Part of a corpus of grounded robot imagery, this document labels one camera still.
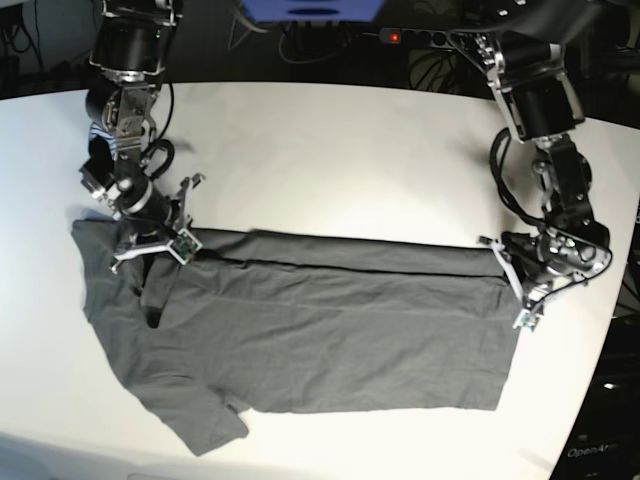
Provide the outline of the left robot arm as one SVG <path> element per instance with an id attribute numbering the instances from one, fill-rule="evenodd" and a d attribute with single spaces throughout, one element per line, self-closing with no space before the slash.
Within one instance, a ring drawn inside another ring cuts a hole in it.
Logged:
<path id="1" fill-rule="evenodd" d="M 483 74 L 506 125 L 489 165 L 503 205 L 534 234 L 505 232 L 498 242 L 522 305 L 534 310 L 564 288 L 604 274 L 610 233 L 595 218 L 592 173 L 570 133 L 586 120 L 565 66 L 567 46 L 614 8 L 636 1 L 477 1 L 474 17 L 448 31 L 457 51 Z M 532 169 L 542 213 L 525 211 L 503 178 L 504 153 L 517 141 L 535 149 Z"/>

